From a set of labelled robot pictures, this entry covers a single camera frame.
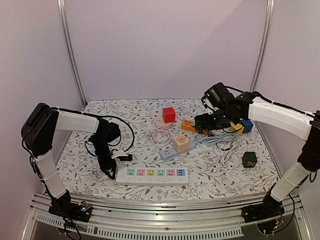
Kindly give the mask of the yellow cube socket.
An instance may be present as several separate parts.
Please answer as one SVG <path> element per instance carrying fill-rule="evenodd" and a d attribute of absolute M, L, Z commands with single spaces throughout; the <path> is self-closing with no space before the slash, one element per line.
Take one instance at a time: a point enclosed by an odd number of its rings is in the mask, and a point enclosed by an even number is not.
<path fill-rule="evenodd" d="M 228 132 L 235 133 L 238 137 L 240 137 L 243 134 L 245 127 L 241 124 L 231 124 L 230 128 L 228 129 Z"/>

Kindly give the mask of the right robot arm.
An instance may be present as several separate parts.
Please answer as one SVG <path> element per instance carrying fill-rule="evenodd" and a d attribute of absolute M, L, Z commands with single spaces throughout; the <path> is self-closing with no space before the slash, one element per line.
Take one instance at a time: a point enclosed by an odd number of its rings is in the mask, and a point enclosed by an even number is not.
<path fill-rule="evenodd" d="M 198 133 L 222 130 L 240 120 L 251 120 L 287 131 L 305 142 L 297 162 L 268 191 L 258 208 L 262 218 L 269 218 L 310 173 L 320 168 L 320 112 L 304 112 L 269 100 L 257 91 L 241 91 L 234 96 L 230 90 L 230 86 L 219 82 L 204 93 L 201 101 L 208 113 L 194 118 Z"/>

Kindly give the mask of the pink round power strip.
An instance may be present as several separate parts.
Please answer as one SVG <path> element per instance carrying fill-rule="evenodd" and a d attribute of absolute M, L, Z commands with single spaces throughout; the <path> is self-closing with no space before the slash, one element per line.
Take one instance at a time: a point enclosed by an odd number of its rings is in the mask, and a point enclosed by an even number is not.
<path fill-rule="evenodd" d="M 175 122 L 169 122 L 169 123 L 165 123 L 163 118 L 160 117 L 160 116 L 157 116 L 154 118 L 154 126 L 157 128 L 157 129 L 160 129 L 160 130 L 169 130 L 171 128 L 173 128 L 174 126 L 176 125 Z"/>

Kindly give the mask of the white multi-switch power strip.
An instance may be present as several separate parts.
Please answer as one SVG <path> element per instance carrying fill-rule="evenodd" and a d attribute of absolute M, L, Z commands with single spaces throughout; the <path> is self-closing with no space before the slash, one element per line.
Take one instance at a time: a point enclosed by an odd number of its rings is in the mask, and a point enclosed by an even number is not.
<path fill-rule="evenodd" d="M 189 183 L 189 174 L 181 167 L 122 167 L 116 170 L 114 182 L 128 186 L 183 186 Z"/>

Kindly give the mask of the beige cube socket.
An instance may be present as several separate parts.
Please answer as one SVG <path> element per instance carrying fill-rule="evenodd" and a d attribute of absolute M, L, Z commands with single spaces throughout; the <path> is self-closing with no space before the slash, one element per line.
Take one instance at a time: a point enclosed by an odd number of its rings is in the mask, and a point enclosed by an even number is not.
<path fill-rule="evenodd" d="M 177 153 L 182 153 L 189 148 L 189 140 L 185 135 L 177 135 L 173 138 L 173 148 Z"/>

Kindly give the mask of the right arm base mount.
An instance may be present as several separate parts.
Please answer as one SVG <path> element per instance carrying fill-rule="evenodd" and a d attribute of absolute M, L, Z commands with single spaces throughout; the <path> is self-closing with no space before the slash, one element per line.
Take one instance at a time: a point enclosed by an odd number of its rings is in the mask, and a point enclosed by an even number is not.
<path fill-rule="evenodd" d="M 266 201 L 259 204 L 251 204 L 241 209 L 241 217 L 245 223 L 256 222 L 285 213 L 282 202 Z"/>

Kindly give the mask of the blue-grey power strip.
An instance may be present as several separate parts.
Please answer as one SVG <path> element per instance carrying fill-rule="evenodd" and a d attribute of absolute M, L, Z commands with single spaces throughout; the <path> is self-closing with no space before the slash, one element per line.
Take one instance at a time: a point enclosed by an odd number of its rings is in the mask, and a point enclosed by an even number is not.
<path fill-rule="evenodd" d="M 175 158 L 175 157 L 177 157 L 177 156 L 179 156 L 181 154 L 187 153 L 187 152 L 193 150 L 194 148 L 195 148 L 195 144 L 193 142 L 190 142 L 189 146 L 188 146 L 188 149 L 184 150 L 182 152 L 177 152 L 175 150 L 175 148 L 172 146 L 170 148 L 166 148 L 164 150 L 161 150 L 159 152 L 159 156 L 163 161 L 167 161 L 167 160 L 173 159 L 173 158 Z"/>

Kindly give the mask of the orange power strip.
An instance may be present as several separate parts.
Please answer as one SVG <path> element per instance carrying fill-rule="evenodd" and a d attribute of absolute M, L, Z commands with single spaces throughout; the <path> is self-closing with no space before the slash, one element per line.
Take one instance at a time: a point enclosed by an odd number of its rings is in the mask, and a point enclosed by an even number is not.
<path fill-rule="evenodd" d="M 197 132 L 196 128 L 192 125 L 192 123 L 193 123 L 192 120 L 183 120 L 181 122 L 181 129 L 185 130 L 185 131 L 192 132 L 192 133 L 199 134 L 199 132 Z"/>

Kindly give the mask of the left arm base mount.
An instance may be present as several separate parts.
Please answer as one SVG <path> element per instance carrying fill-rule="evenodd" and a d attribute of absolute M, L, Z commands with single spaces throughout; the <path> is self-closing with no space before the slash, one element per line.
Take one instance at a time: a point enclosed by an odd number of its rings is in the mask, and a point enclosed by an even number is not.
<path fill-rule="evenodd" d="M 73 203 L 69 198 L 52 199 L 48 212 L 52 215 L 88 223 L 92 214 L 92 205 L 81 201 Z"/>

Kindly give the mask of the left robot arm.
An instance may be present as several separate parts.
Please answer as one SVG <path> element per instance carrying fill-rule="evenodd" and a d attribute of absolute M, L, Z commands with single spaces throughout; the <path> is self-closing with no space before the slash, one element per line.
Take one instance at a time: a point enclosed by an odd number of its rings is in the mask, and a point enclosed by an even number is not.
<path fill-rule="evenodd" d="M 133 156 L 128 149 L 110 150 L 111 142 L 121 138 L 119 125 L 99 116 L 70 109 L 50 107 L 39 103 L 21 129 L 22 147 L 30 155 L 30 164 L 43 183 L 55 209 L 63 216 L 74 213 L 74 205 L 69 202 L 69 191 L 63 185 L 52 154 L 52 144 L 57 131 L 89 133 L 94 156 L 100 170 L 110 179 L 116 177 L 116 159 L 131 161 Z"/>

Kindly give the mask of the red cube socket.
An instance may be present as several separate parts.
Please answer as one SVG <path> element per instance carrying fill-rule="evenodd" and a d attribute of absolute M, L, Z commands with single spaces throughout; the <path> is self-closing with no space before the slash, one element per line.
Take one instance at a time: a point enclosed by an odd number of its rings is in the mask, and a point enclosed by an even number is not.
<path fill-rule="evenodd" d="M 176 112 L 173 107 L 165 107 L 162 109 L 162 119 L 165 124 L 174 123 L 176 121 Z"/>

